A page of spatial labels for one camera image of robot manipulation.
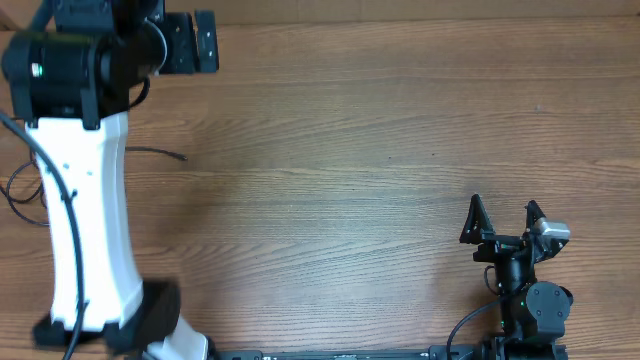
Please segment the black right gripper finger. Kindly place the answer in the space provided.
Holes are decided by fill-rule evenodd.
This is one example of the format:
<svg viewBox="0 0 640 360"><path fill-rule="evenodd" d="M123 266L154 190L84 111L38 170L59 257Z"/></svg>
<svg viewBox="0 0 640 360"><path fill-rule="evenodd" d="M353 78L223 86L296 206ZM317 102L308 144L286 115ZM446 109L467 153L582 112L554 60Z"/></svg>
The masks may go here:
<svg viewBox="0 0 640 360"><path fill-rule="evenodd" d="M542 223L546 220L544 212L535 200L526 205L526 229L531 233L542 233Z"/></svg>
<svg viewBox="0 0 640 360"><path fill-rule="evenodd" d="M490 217L486 212L479 194L471 197L467 218L459 242L464 244L480 245L486 241L487 236L495 234Z"/></svg>

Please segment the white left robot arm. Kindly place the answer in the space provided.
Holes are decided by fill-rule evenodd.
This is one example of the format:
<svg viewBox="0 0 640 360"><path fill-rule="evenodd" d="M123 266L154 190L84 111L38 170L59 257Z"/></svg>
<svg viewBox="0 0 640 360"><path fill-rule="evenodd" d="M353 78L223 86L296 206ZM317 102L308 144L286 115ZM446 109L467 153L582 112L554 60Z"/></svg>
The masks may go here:
<svg viewBox="0 0 640 360"><path fill-rule="evenodd" d="M71 356L100 339L114 355L216 357L183 318L177 284L138 272L124 160L140 104L132 88L218 68L214 13L170 13L161 1L45 1L11 38L2 72L13 111L2 122L40 172L54 261L52 305L33 329L38 347Z"/></svg>

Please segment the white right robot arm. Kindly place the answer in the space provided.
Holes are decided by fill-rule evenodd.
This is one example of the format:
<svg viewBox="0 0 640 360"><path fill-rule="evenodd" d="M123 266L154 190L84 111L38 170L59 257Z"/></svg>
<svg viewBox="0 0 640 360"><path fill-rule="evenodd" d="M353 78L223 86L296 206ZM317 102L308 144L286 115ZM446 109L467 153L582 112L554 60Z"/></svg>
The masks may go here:
<svg viewBox="0 0 640 360"><path fill-rule="evenodd" d="M570 240L564 222L551 221L531 200L525 206L525 230L519 235L496 233L481 197L471 197L459 241L477 247L473 260L495 273L490 290L496 299L465 316L451 331L445 345L448 359L566 359L557 340L565 335L565 321L574 297L565 287L536 277L535 265L554 258ZM456 350L453 340L460 328L492 309L500 311L501 331L485 336L468 351Z"/></svg>

